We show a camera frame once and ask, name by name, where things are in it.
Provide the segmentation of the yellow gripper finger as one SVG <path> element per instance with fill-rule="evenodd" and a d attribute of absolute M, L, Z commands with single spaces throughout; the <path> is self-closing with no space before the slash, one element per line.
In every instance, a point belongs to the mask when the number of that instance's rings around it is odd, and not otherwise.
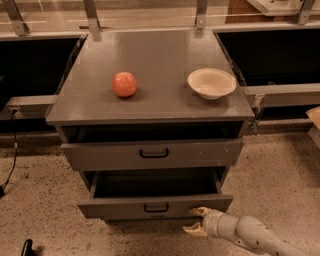
<path fill-rule="evenodd" d="M 210 208 L 207 207 L 196 207 L 189 210 L 189 213 L 193 216 L 205 217 L 211 211 Z"/>
<path fill-rule="evenodd" d="M 191 226 L 184 226 L 183 230 L 192 236 L 197 237 L 205 237 L 207 233 L 204 231 L 204 228 L 201 226 L 200 222 L 196 222 L 195 224 Z"/>

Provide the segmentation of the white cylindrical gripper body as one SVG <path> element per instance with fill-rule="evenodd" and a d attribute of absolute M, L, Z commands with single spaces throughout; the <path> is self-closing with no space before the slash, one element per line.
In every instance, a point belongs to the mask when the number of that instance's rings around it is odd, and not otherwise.
<path fill-rule="evenodd" d="M 217 210 L 209 210 L 203 217 L 203 229 L 208 236 L 219 238 L 218 226 L 223 212 Z"/>

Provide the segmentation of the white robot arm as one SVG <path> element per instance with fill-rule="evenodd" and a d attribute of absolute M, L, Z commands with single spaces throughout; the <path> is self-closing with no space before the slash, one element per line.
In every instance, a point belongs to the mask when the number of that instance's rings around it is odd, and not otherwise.
<path fill-rule="evenodd" d="M 257 255 L 312 256 L 280 239 L 264 223 L 254 217 L 237 218 L 207 207 L 193 208 L 190 213 L 202 218 L 201 222 L 183 227 L 183 230 L 190 235 L 225 239 Z"/>

